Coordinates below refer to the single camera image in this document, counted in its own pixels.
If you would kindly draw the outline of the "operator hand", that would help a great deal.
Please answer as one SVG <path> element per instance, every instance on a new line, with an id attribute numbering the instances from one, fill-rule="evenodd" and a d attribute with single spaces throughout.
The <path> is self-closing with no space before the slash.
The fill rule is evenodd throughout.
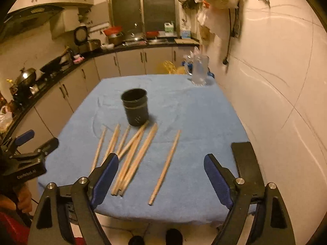
<path id="1" fill-rule="evenodd" d="M 32 194 L 29 190 L 28 185 L 22 184 L 15 188 L 15 193 L 18 198 L 16 207 L 24 214 L 28 214 L 32 211 Z"/>

